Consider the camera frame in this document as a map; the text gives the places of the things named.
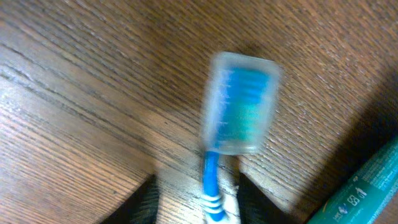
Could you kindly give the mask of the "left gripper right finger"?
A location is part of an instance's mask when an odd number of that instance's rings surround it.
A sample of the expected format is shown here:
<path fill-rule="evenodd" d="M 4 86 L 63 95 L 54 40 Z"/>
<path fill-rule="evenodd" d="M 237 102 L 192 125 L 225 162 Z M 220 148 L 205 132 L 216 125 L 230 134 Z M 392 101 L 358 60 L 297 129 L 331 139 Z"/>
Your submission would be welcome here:
<path fill-rule="evenodd" d="M 242 172 L 239 173 L 237 201 L 241 224 L 296 224 L 290 216 L 280 210 Z"/>

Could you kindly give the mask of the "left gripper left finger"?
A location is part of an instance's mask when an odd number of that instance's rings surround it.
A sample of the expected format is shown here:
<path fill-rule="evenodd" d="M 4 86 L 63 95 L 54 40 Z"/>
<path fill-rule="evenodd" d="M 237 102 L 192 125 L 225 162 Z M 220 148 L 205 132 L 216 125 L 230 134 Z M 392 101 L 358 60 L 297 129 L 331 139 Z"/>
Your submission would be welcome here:
<path fill-rule="evenodd" d="M 101 224 L 155 224 L 159 210 L 160 189 L 152 174 Z"/>

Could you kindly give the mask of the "blue white toothbrush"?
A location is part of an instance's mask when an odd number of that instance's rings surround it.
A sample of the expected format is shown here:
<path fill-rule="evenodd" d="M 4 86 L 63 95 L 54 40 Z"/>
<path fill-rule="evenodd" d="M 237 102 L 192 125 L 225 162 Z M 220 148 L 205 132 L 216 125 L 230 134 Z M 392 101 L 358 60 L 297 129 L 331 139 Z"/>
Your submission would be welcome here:
<path fill-rule="evenodd" d="M 218 184 L 220 155 L 257 153 L 273 119 L 282 69 L 271 60 L 219 52 L 211 61 L 201 140 L 207 223 L 229 223 Z"/>

